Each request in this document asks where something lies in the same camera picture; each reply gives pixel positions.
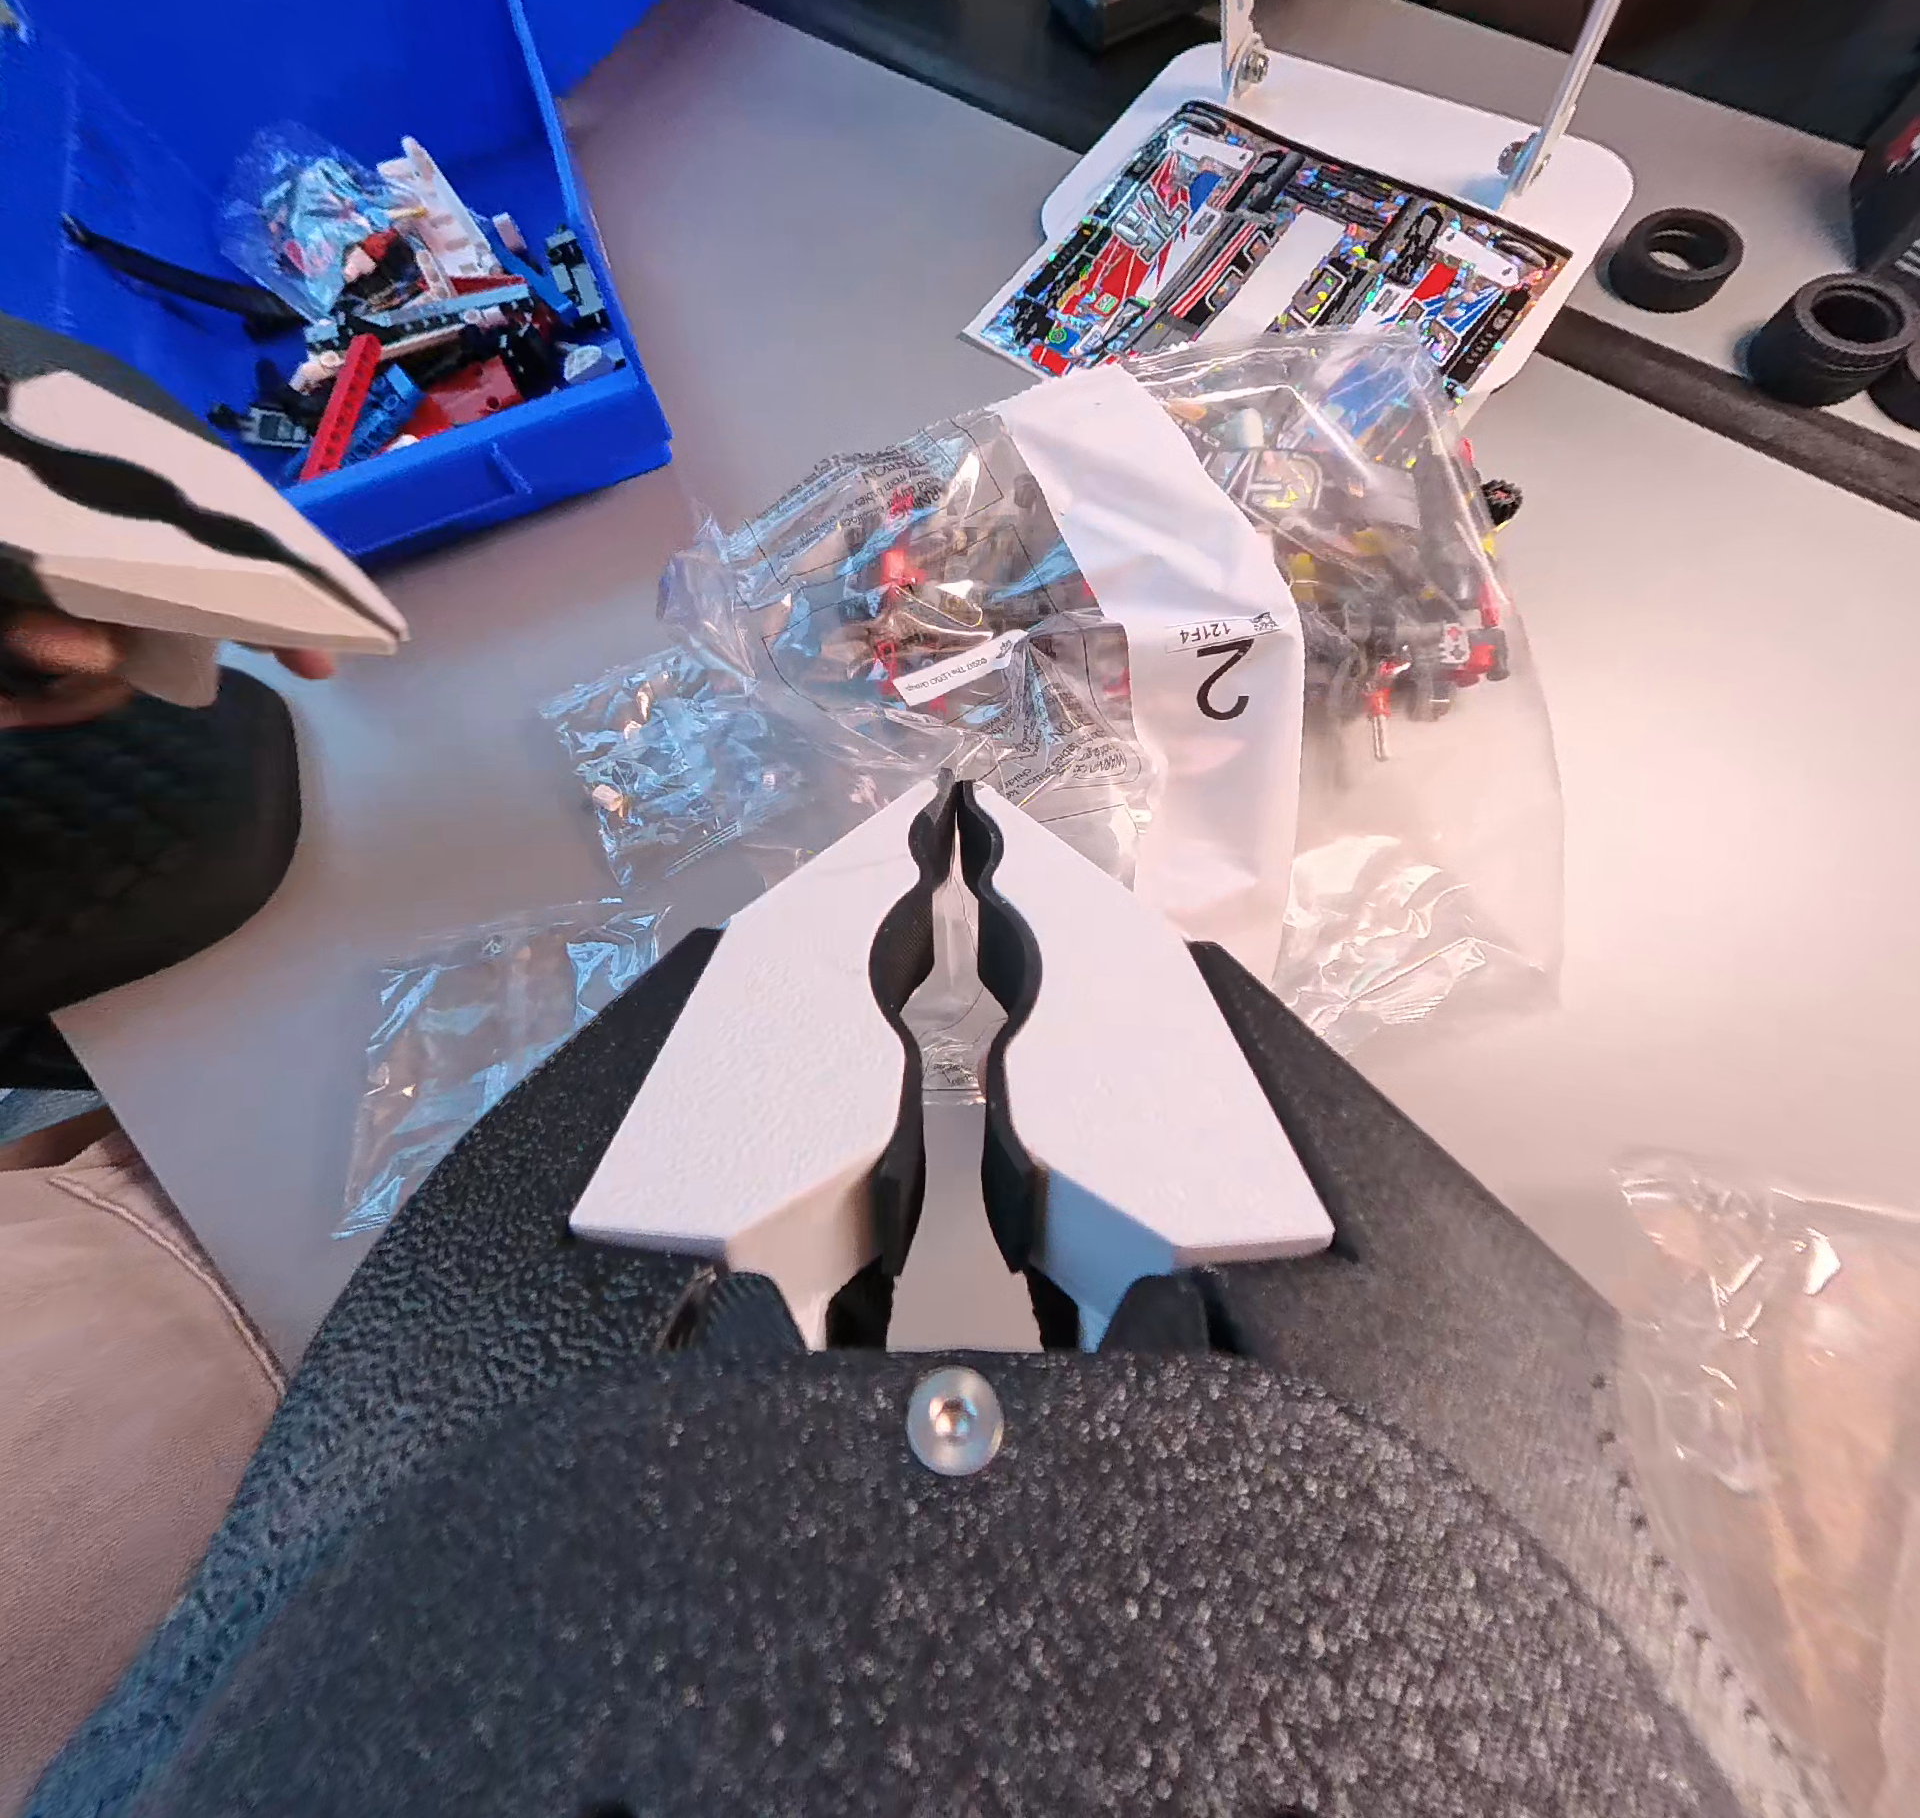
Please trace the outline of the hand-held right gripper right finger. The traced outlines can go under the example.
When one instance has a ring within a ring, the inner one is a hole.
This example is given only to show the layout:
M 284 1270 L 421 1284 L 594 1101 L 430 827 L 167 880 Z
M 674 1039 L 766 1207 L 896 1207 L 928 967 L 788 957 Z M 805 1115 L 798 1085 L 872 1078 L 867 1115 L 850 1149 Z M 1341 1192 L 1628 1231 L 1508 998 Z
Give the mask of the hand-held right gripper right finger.
M 985 781 L 961 786 L 985 1056 L 985 1207 L 999 1258 L 1080 1325 L 1143 1276 L 1335 1245 L 1280 1113 L 1182 931 Z

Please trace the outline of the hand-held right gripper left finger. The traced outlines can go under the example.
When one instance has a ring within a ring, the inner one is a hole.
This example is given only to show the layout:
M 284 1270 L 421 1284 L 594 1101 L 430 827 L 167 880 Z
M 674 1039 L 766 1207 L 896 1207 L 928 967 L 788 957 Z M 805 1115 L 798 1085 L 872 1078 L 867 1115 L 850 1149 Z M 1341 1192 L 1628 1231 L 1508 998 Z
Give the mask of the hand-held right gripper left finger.
M 922 1213 L 922 1052 L 955 786 L 933 778 L 745 909 L 570 1207 L 599 1245 L 766 1276 L 805 1344 Z

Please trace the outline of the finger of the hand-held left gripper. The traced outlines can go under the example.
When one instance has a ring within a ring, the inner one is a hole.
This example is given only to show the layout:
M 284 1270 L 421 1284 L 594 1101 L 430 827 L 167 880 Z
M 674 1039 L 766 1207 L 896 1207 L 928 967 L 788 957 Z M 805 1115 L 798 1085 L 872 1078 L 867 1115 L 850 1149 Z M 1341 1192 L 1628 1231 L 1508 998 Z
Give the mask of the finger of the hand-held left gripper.
M 297 606 L 354 645 L 408 638 L 400 611 L 246 458 L 76 373 L 3 386 L 0 547 L 39 569 L 190 603 Z
M 206 705 L 220 645 L 396 656 L 400 611 L 246 461 L 3 461 L 3 677 Z

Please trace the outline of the blue bin with white tag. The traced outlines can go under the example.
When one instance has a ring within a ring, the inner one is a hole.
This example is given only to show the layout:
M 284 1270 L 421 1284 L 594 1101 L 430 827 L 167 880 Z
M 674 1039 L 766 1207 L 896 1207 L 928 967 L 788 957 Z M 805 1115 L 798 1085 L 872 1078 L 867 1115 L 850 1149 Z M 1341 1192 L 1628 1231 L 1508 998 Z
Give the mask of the blue bin with white tag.
M 625 368 L 490 426 L 427 438 L 284 491 L 348 559 L 375 568 L 566 497 L 662 469 L 672 428 L 564 136 L 518 0 L 9 0 L 0 122 L 3 314 L 87 342 L 206 416 L 255 395 L 220 314 L 120 286 L 71 250 L 59 211 L 206 274 L 240 144 L 310 126 L 361 165 L 412 136 L 478 218 L 510 211 L 529 245 L 570 224 L 599 274 Z

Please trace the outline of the white labelled clear plastic bag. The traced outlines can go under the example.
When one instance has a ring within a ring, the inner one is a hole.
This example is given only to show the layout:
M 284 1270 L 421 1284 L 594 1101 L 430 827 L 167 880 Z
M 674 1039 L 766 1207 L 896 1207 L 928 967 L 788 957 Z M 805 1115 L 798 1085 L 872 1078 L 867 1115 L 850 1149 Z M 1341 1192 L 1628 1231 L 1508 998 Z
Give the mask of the white labelled clear plastic bag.
M 763 840 L 985 778 L 1357 1049 L 1549 998 L 1564 786 L 1502 563 L 1510 677 L 1393 719 L 1375 762 L 1361 724 L 1308 719 L 1264 519 L 1323 487 L 1465 519 L 1470 469 L 1404 338 L 1158 354 L 824 461 L 698 535 L 657 606 L 826 749 Z

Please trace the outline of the clear bag of lego parts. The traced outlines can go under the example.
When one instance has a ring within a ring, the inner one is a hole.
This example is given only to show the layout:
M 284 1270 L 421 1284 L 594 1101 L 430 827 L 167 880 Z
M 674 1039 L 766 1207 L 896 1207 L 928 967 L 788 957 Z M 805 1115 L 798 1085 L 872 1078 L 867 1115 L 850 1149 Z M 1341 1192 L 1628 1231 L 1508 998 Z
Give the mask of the clear bag of lego parts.
M 1651 1526 L 1818 1816 L 1920 1810 L 1920 1229 L 1680 1152 L 1613 1162 L 1644 1251 L 1621 1412 Z

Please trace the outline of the black lego set box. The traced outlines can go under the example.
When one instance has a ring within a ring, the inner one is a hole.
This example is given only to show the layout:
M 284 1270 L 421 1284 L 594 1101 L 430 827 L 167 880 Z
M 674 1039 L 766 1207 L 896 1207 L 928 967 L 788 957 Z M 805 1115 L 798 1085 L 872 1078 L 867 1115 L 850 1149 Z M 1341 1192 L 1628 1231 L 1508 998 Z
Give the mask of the black lego set box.
M 1846 184 L 1855 269 L 1920 291 L 1920 86 L 1868 133 Z

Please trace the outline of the person's left hand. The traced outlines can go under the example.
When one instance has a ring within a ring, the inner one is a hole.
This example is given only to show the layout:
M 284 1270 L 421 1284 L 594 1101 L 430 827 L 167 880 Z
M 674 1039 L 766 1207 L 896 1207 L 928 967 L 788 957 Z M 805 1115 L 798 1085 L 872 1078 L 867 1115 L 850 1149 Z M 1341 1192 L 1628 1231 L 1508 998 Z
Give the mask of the person's left hand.
M 190 603 L 166 586 L 108 586 L 39 569 L 3 548 L 0 710 L 9 730 L 92 724 L 125 703 L 206 710 L 220 694 L 220 650 L 272 656 L 330 677 L 348 633 L 297 627 L 297 606 Z

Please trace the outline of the person's tan trousers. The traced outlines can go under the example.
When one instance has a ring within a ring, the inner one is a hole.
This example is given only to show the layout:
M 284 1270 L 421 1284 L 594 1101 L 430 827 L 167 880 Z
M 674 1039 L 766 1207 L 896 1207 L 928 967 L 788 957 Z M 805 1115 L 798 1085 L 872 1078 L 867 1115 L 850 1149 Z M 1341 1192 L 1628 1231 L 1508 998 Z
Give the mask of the person's tan trousers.
M 284 1370 L 111 1113 L 0 1156 L 0 1810 L 206 1563 Z

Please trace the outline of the holographic sticker sheet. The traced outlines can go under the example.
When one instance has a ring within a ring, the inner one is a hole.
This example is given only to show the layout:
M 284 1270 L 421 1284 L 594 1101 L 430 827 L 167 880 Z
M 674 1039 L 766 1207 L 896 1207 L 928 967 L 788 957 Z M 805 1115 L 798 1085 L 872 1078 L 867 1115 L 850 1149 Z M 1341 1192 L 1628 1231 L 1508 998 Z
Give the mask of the holographic sticker sheet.
M 965 338 L 1058 377 L 1264 332 L 1404 332 L 1470 396 L 1567 269 L 1541 232 L 1190 99 Z

